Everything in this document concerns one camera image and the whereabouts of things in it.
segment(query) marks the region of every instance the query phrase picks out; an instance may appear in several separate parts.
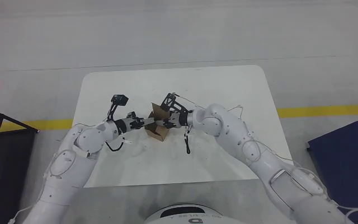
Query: black bracket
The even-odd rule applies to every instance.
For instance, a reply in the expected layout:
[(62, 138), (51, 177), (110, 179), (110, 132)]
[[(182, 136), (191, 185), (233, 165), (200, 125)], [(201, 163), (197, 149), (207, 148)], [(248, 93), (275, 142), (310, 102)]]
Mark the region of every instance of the black bracket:
[(161, 108), (164, 111), (169, 111), (170, 108), (174, 109), (175, 111), (179, 111), (180, 114), (187, 114), (189, 111), (181, 104), (179, 104), (176, 100), (176, 96), (179, 96), (175, 93), (168, 93), (161, 104)]
[(112, 105), (107, 114), (107, 120), (114, 120), (113, 115), (118, 106), (125, 106), (128, 102), (128, 97), (125, 95), (116, 94), (111, 99)]
[(27, 124), (24, 124), (23, 122), (19, 122), (18, 120), (15, 120), (14, 118), (10, 118), (9, 116), (6, 116), (4, 114), (0, 114), (0, 127), (2, 125), (2, 122), (5, 120), (8, 120), (9, 122), (13, 122), (14, 124), (20, 125), (30, 131), (33, 131), (35, 133), (39, 133), (40, 130), (37, 130), (36, 128), (33, 128), (31, 126), (28, 126)]

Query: navy blue panel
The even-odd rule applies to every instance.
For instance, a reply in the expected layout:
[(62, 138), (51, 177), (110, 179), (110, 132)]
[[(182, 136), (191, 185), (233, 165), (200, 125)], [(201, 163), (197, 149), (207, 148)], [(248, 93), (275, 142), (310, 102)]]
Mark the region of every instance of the navy blue panel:
[[(342, 206), (358, 207), (358, 122), (308, 143), (329, 196)], [(355, 223), (358, 223), (357, 213), (350, 215)]]

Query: gray floor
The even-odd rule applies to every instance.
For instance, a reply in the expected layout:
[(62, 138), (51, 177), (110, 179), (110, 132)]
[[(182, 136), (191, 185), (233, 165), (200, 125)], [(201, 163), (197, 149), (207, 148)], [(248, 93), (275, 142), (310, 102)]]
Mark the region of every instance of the gray floor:
[[(354, 0), (0, 0), (0, 112), (71, 119), (90, 72), (241, 64), (263, 68), (278, 108), (357, 105), (357, 21)], [(356, 120), (281, 124), (312, 169), (305, 143)], [(65, 132), (38, 135), (23, 206)]]

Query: black cable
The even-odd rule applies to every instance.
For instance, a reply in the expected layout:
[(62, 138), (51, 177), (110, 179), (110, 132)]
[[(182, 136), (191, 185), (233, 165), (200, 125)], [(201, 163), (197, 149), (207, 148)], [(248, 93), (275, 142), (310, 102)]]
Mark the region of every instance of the black cable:
[(186, 153), (187, 154), (190, 154), (190, 148), (189, 148), (189, 139), (188, 139), (188, 136), (185, 136), (185, 145), (186, 145)]
[(114, 150), (114, 149), (108, 144), (108, 142), (106, 142), (106, 145), (108, 146), (108, 148), (109, 148), (112, 152), (117, 152), (117, 151), (119, 151), (119, 150), (122, 148), (122, 146), (123, 146), (123, 144), (124, 144), (125, 138), (124, 138), (124, 137), (122, 137), (122, 138), (123, 138), (123, 141), (122, 141), (121, 145), (119, 146), (119, 148), (117, 148), (116, 150)]
[(184, 133), (184, 142), (186, 146), (186, 153), (190, 154), (190, 148), (189, 148), (189, 137), (188, 134), (190, 133), (190, 128), (188, 128), (188, 131)]

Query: white cable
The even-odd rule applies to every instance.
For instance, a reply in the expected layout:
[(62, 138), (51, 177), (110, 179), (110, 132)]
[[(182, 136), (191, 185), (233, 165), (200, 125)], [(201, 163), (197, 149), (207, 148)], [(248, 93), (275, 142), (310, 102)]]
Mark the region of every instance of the white cable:
[[(228, 111), (231, 111), (231, 110), (233, 110), (233, 109), (235, 109), (235, 108), (241, 108), (240, 120), (242, 120), (242, 113), (243, 113), (244, 108), (243, 108), (242, 106), (238, 105), (238, 106), (236, 106), (236, 107), (234, 107), (234, 108), (231, 108), (231, 109), (228, 110)], [(249, 133), (249, 130), (248, 130), (248, 128), (247, 128), (245, 122), (244, 122), (244, 126), (245, 126), (245, 128), (246, 128), (247, 133)], [(301, 190), (302, 190), (302, 186), (300, 186), (300, 185), (293, 179), (292, 173), (293, 173), (295, 170), (301, 170), (301, 171), (305, 171), (305, 172), (308, 172), (308, 173), (312, 174), (312, 175), (314, 176), (314, 178), (316, 179), (316, 181), (318, 182), (318, 184), (319, 184), (319, 185), (321, 186), (321, 188), (323, 189), (323, 194), (327, 197), (327, 200), (328, 200), (328, 201), (331, 201), (331, 200), (332, 200), (332, 199), (328, 196), (327, 187), (322, 183), (322, 181), (320, 180), (320, 178), (319, 178), (312, 170), (303, 168), (298, 162), (296, 162), (296, 161), (294, 161), (294, 160), (292, 160), (292, 159), (284, 158), (284, 157), (278, 155), (277, 152), (275, 152), (274, 150), (272, 150), (268, 145), (266, 145), (266, 144), (264, 144), (263, 142), (260, 142), (260, 141), (258, 141), (258, 140), (255, 140), (253, 137), (251, 137), (251, 139), (250, 139), (249, 141), (244, 142), (244, 144), (242, 145), (242, 147), (243, 147), (247, 142), (256, 142), (256, 144), (259, 143), (259, 144), (265, 146), (268, 150), (271, 151), (272, 154), (274, 154), (274, 155), (277, 156), (278, 158), (281, 158), (281, 159), (283, 159), (283, 160), (288, 160), (288, 161), (293, 162), (293, 164), (296, 164), (296, 167), (292, 170), (290, 176), (291, 176), (291, 181), (292, 181), (299, 189), (301, 189)], [(260, 147), (259, 147), (258, 145), (257, 145), (257, 148), (258, 148), (258, 151), (259, 151), (259, 156), (258, 156), (255, 160), (253, 160), (253, 161), (250, 160), (251, 162), (255, 162), (255, 161), (257, 161), (257, 160), (261, 157), (261, 154), (262, 154), (261, 149), (260, 149)], [(358, 208), (344, 207), (344, 206), (341, 206), (341, 205), (339, 205), (339, 204), (337, 204), (337, 206), (340, 207), (340, 208), (344, 208), (344, 209), (349, 209), (349, 210), (350, 210), (350, 211), (347, 212), (346, 215), (345, 215), (345, 224), (348, 224), (348, 222), (347, 222), (347, 221), (348, 221), (348, 216), (349, 216), (350, 214), (352, 214), (352, 213), (358, 211)]]
[(12, 219), (10, 219), (7, 224), (14, 224), (14, 223), (15, 223), (15, 220), (16, 220), (18, 214), (20, 214), (20, 212), (23, 212), (23, 211), (26, 211), (26, 210), (32, 208), (33, 206), (35, 206), (35, 204), (36, 204), (37, 202), (39, 202), (41, 196), (43, 195), (44, 189), (45, 189), (47, 174), (48, 174), (48, 172), (50, 172), (50, 174), (52, 173), (52, 172), (51, 172), (51, 166), (52, 166), (53, 162), (56, 160), (56, 158), (58, 158), (58, 156), (61, 155), (61, 153), (59, 153), (59, 154), (56, 154), (56, 153), (55, 153), (55, 154), (52, 156), (52, 159), (51, 159), (51, 161), (50, 161), (50, 164), (47, 166), (47, 168), (46, 168), (46, 170), (45, 170), (45, 172), (44, 172), (44, 174), (43, 174), (43, 182), (42, 182), (42, 185), (41, 185), (41, 190), (40, 190), (39, 196), (37, 196), (37, 199), (36, 199), (35, 203), (32, 204), (32, 205), (30, 205), (30, 206), (28, 206), (28, 207), (26, 207), (26, 208), (24, 208), (24, 209), (21, 209), (21, 210), (17, 211), (16, 214), (15, 214), (15, 216), (14, 216)]
[(350, 216), (352, 213), (358, 212), (358, 208), (354, 208), (352, 210), (350, 210), (349, 212), (346, 213), (345, 215), (345, 224), (348, 224), (348, 216)]
[[(70, 151), (71, 151), (71, 150), (62, 150), (60, 153), (58, 153), (58, 154), (55, 156), (55, 159), (54, 159), (53, 161), (55, 161), (62, 153), (64, 153), (64, 152), (70, 152)], [(71, 165), (69, 165), (68, 168), (67, 168), (65, 171), (63, 171), (62, 173), (60, 173), (60, 174), (54, 175), (54, 174), (52, 173), (52, 166), (51, 166), (51, 167), (50, 167), (50, 175), (51, 175), (51, 176), (56, 176), (56, 177), (57, 177), (57, 176), (61, 176), (62, 174), (64, 174), (65, 172), (67, 172), (67, 171), (72, 167), (72, 165), (74, 164), (76, 158), (77, 158), (77, 153), (74, 154), (74, 159), (73, 159)]]
[(176, 95), (177, 97), (180, 97), (180, 98), (182, 98), (182, 99), (186, 100), (186, 101), (191, 102), (192, 104), (194, 104), (195, 106), (197, 106), (197, 107), (199, 107), (199, 108), (205, 109), (204, 107), (199, 106), (198, 104), (194, 103), (194, 102), (193, 102), (193, 101), (191, 101), (191, 100), (188, 100), (188, 99), (187, 99), (187, 98), (185, 98), (185, 97), (179, 96), (178, 94), (175, 94), (175, 95)]
[(43, 183), (42, 183), (41, 190), (40, 190), (39, 196), (37, 197), (36, 202), (34, 204), (24, 208), (24, 209), (19, 210), (18, 212), (16, 212), (15, 216), (12, 219), (9, 220), (8, 224), (14, 224), (15, 220), (16, 220), (18, 214), (20, 214), (20, 212), (26, 211), (26, 210), (32, 208), (33, 206), (35, 206), (35, 204), (40, 200), (40, 198), (41, 198), (41, 196), (42, 196), (42, 194), (44, 192), (45, 183), (46, 183), (46, 176), (43, 176)]

